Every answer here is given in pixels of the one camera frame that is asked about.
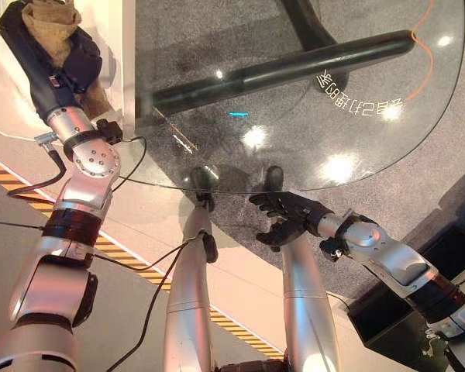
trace silver cylinder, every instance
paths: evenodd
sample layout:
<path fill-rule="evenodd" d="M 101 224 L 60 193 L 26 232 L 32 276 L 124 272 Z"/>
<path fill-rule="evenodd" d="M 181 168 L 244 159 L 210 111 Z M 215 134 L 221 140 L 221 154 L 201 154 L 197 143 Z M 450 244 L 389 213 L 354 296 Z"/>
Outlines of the silver cylinder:
<path fill-rule="evenodd" d="M 184 227 L 184 238 L 211 232 L 208 211 L 196 207 Z M 192 240 L 177 259 L 172 277 L 164 338 L 164 372 L 213 370 L 207 257 L 202 236 Z"/>
<path fill-rule="evenodd" d="M 80 132 L 94 129 L 84 111 L 74 106 L 52 111 L 46 118 L 46 122 L 62 143 Z"/>
<path fill-rule="evenodd" d="M 281 247 L 284 326 L 295 372 L 340 370 L 339 347 L 329 300 L 305 235 Z"/>
<path fill-rule="evenodd" d="M 77 347 L 71 331 L 59 325 L 21 325 L 0 339 L 0 365 L 12 361 L 10 371 L 78 370 Z M 47 363 L 42 356 L 57 360 Z"/>

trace hazard tape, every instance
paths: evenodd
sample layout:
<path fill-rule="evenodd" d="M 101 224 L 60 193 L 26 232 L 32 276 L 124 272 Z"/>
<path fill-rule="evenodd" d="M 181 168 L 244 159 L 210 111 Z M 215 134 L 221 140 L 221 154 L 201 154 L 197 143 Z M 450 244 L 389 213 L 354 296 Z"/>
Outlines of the hazard tape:
<path fill-rule="evenodd" d="M 0 185 L 4 187 L 7 191 L 15 190 L 24 186 L 29 186 L 18 179 L 14 174 L 12 174 L 5 166 L 0 164 Z M 21 194 L 29 196 L 32 198 L 43 199 L 47 201 L 48 199 L 41 195 L 38 192 L 32 191 L 28 194 Z M 50 217 L 53 212 L 53 206 L 47 202 L 41 203 L 37 201 L 24 201 L 33 207 L 38 212 L 41 212 L 46 217 Z M 141 268 L 147 266 L 146 262 L 140 260 L 138 257 L 133 256 L 129 252 L 122 249 L 111 240 L 107 239 L 102 235 L 98 235 L 98 238 L 95 243 L 95 248 L 105 255 L 110 257 L 121 264 L 129 265 L 133 268 Z M 164 275 L 152 268 L 142 271 L 135 271 L 139 276 L 146 279 L 150 283 L 159 284 Z M 166 279 L 162 290 L 169 292 L 171 290 L 172 280 Z M 223 328 L 225 331 L 233 334 L 239 339 L 243 340 L 245 343 L 261 352 L 263 355 L 269 357 L 270 359 L 284 359 L 283 353 L 280 353 L 279 350 L 269 345 L 266 341 L 262 340 L 258 335 L 255 335 L 253 332 L 245 328 L 243 325 L 240 325 L 234 319 L 222 314 L 218 309 L 211 307 L 210 308 L 210 320 L 214 322 L 217 326 Z"/>

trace glass tabletop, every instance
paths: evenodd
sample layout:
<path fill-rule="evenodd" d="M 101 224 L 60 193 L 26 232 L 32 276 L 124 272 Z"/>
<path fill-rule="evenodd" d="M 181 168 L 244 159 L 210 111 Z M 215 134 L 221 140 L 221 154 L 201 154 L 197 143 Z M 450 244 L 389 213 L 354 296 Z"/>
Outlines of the glass tabletop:
<path fill-rule="evenodd" d="M 464 1 L 307 0 L 339 44 L 322 49 L 288 3 L 136 3 L 136 133 L 148 147 L 133 180 L 196 190 L 199 167 L 214 191 L 249 193 L 277 165 L 285 189 L 330 188 L 382 171 L 427 137 L 460 71 Z M 378 44 L 391 52 L 372 59 Z M 141 150 L 121 147 L 122 175 Z"/>

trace gray carpet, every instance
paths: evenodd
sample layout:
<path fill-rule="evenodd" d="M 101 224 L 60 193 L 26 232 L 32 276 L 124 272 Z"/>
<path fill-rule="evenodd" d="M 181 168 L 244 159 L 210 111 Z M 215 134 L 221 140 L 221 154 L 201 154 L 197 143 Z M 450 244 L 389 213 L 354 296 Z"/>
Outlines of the gray carpet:
<path fill-rule="evenodd" d="M 378 0 L 313 3 L 322 23 L 339 42 L 411 29 L 429 4 Z M 139 97 L 214 76 L 217 70 L 225 74 L 301 50 L 287 15 L 275 1 L 139 0 L 136 7 Z M 219 176 L 220 191 L 251 192 L 270 165 L 280 165 L 286 189 L 324 188 L 308 194 L 338 213 L 354 207 L 402 239 L 437 208 L 441 197 L 465 174 L 465 56 L 452 104 L 434 129 L 456 83 L 463 46 L 462 17 L 462 1 L 436 1 L 417 32 L 434 56 L 432 77 L 420 95 L 402 106 L 398 119 L 378 115 L 377 107 L 369 112 L 371 116 L 361 115 L 363 107 L 357 115 L 350 113 L 348 107 L 336 107 L 328 95 L 315 89 L 316 82 L 299 81 L 181 112 L 166 122 L 141 118 L 138 131 L 148 139 L 152 158 L 180 187 L 191 187 L 188 176 L 193 167 L 208 165 Z M 439 46 L 438 40 L 444 36 L 452 42 Z M 427 53 L 415 46 L 402 57 L 352 72 L 344 93 L 375 105 L 405 100 L 422 83 L 428 68 Z M 250 115 L 231 118 L 231 111 Z M 253 138 L 257 146 L 246 140 L 252 130 L 257 135 L 261 131 L 260 139 Z M 188 144 L 192 153 L 182 143 Z M 375 174 L 419 144 L 404 160 L 381 173 L 334 187 Z M 334 158 L 339 161 L 336 166 L 343 162 L 343 174 L 341 170 L 336 175 L 327 171 Z M 138 179 L 160 183 L 150 172 L 139 172 Z M 458 198 L 465 197 L 464 190 L 458 192 Z M 220 194 L 216 204 L 217 225 L 258 256 L 281 265 L 277 254 L 255 241 L 255 234 L 266 231 L 269 222 L 244 196 Z M 433 229 L 427 229 L 419 235 L 432 233 Z M 310 241 L 320 256 L 319 242 L 315 238 Z M 350 260 L 334 264 L 320 257 L 319 263 L 330 291 L 354 297 L 374 282 Z"/>

